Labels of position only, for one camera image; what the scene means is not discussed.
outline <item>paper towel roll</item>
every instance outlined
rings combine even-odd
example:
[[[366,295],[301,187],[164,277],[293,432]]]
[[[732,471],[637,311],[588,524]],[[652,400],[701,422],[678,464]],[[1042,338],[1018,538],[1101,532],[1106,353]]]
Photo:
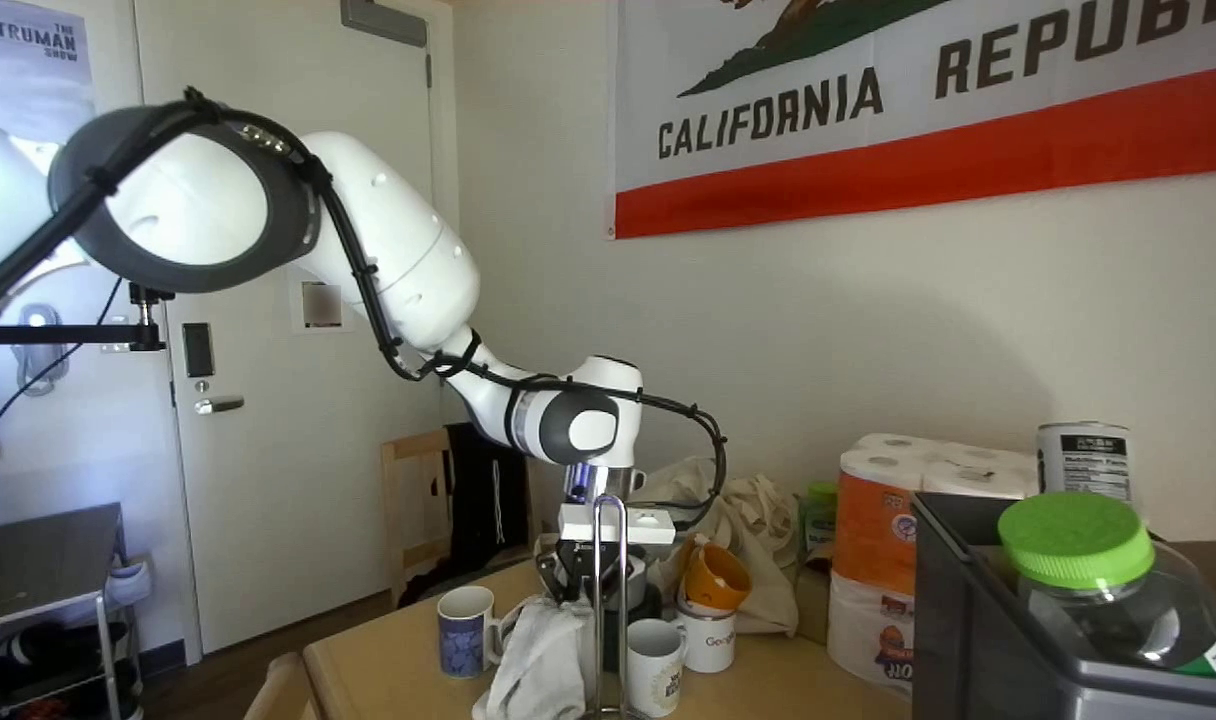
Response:
[[[1042,493],[1042,471],[991,458],[934,458],[921,493],[1025,502]]]
[[[917,493],[1019,502],[1042,471],[1025,451],[870,432],[842,458],[837,573],[911,597]]]
[[[890,458],[926,458],[926,451],[936,448],[936,440],[901,437],[901,432],[870,432],[870,437],[860,437],[851,448],[890,451]]]
[[[833,573],[828,657],[870,683],[911,691],[917,601]]]
[[[917,593],[917,514],[921,458],[890,448],[851,448],[842,458],[842,507],[837,507],[837,573]]]

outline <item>door handle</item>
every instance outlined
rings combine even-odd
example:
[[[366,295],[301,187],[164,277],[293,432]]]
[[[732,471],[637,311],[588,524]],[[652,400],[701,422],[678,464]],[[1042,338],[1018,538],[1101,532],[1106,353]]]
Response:
[[[246,409],[246,396],[203,396],[198,400],[198,415],[238,412]]]

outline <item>green lid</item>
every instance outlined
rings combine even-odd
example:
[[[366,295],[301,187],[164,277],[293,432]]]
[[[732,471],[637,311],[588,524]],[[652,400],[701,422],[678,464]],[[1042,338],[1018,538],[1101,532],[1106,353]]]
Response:
[[[1156,564],[1141,517],[1095,493],[1019,502],[1003,507],[999,539],[1025,582],[1068,593],[1120,588]]]

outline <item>white mug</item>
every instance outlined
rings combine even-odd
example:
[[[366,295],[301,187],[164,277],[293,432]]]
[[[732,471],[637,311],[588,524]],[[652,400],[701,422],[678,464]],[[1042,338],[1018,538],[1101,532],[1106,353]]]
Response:
[[[673,718],[685,681],[685,628],[669,619],[637,619],[627,628],[627,701],[642,718]]]
[[[725,674],[736,657],[736,618],[706,618],[685,609],[685,670],[694,674]]]

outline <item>wall sign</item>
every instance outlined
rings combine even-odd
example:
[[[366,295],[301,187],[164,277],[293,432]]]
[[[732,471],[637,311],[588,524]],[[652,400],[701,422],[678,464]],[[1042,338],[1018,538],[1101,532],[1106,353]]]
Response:
[[[0,127],[30,143],[59,143],[93,117],[86,20],[0,0]]]
[[[617,236],[1216,174],[1216,0],[617,5]]]

